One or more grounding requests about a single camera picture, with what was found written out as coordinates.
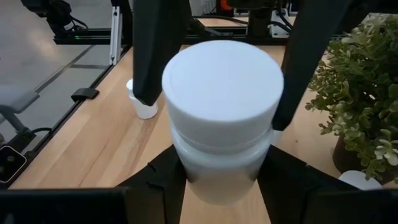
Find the white lid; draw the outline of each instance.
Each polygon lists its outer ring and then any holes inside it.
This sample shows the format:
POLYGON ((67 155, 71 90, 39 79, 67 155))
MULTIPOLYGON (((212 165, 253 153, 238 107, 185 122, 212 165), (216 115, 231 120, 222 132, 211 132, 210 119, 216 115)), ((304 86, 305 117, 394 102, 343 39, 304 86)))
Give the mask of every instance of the white lid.
POLYGON ((247 147, 271 128, 283 84, 267 53, 229 40, 179 52, 162 79, 171 125, 193 147, 218 152, 247 147))

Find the concrete floor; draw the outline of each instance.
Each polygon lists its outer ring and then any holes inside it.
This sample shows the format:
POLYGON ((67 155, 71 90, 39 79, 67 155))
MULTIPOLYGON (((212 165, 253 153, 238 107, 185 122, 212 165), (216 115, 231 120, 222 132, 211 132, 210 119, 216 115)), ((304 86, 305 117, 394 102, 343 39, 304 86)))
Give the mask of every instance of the concrete floor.
MULTIPOLYGON (((67 2, 72 15, 90 28, 111 27, 109 0, 67 2)), ((40 94, 37 101, 17 115, 30 129, 52 127, 73 104, 70 95, 89 87, 108 65, 108 45, 56 45, 45 19, 28 11, 20 1, 1 1, 0 29, 0 85, 40 94), (100 66, 89 69, 79 65, 100 66)), ((0 133, 10 140, 15 131, 7 121, 1 121, 0 118, 0 133)))

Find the plant pot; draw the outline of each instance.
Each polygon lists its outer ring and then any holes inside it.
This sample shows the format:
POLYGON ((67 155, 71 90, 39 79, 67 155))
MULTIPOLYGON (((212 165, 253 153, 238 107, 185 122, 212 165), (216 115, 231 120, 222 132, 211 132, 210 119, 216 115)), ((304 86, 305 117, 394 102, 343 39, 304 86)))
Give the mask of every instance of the plant pot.
MULTIPOLYGON (((344 173, 349 170, 358 170, 361 171, 365 169, 361 165, 361 160, 357 157, 357 152, 348 151, 345 149, 346 143, 344 142, 344 137, 340 136, 338 138, 335 150, 333 151, 333 163, 336 168, 344 173)), ((394 176, 389 172, 380 173, 382 180, 376 179, 380 184, 386 184, 392 180, 394 180, 394 176)))

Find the wooden tabletop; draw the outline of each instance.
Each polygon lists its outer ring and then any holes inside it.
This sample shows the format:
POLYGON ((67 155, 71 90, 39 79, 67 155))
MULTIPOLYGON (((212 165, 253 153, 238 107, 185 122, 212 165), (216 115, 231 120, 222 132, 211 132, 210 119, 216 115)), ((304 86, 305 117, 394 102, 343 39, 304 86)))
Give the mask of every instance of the wooden tabletop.
MULTIPOLYGON (((207 26, 233 26, 229 21, 203 20, 207 26)), ((281 64, 282 46, 264 46, 281 64)), ((139 119, 128 97, 126 82, 132 77, 132 49, 100 83, 100 94, 88 100, 65 123, 12 189, 114 187, 132 176, 172 144, 163 96, 152 119, 139 119)), ((331 159, 334 135, 320 135, 318 123, 327 114, 304 109, 314 93, 307 92, 292 124, 284 131, 279 148, 321 171, 338 177, 331 159)), ((208 205, 186 188, 181 223, 269 223, 256 184, 238 203, 228 207, 208 205)))

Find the white container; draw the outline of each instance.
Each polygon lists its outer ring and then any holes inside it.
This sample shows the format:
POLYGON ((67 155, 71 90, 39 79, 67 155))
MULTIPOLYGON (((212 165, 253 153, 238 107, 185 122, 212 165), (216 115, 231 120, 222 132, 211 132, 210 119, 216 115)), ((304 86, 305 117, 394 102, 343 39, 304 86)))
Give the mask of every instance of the white container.
POLYGON ((278 64, 249 44, 204 42, 171 59, 162 86, 192 190, 218 205, 242 198, 273 137, 271 121, 283 90, 278 64))
POLYGON ((136 109, 138 117, 141 119, 149 119, 156 115, 157 102, 155 102, 152 106, 143 105, 132 93, 132 79, 126 83, 126 87, 129 92, 129 98, 136 109))
POLYGON ((382 189, 382 185, 374 178, 366 180, 366 174, 357 170, 349 170, 344 172, 338 179, 357 187, 361 190, 377 190, 382 189))

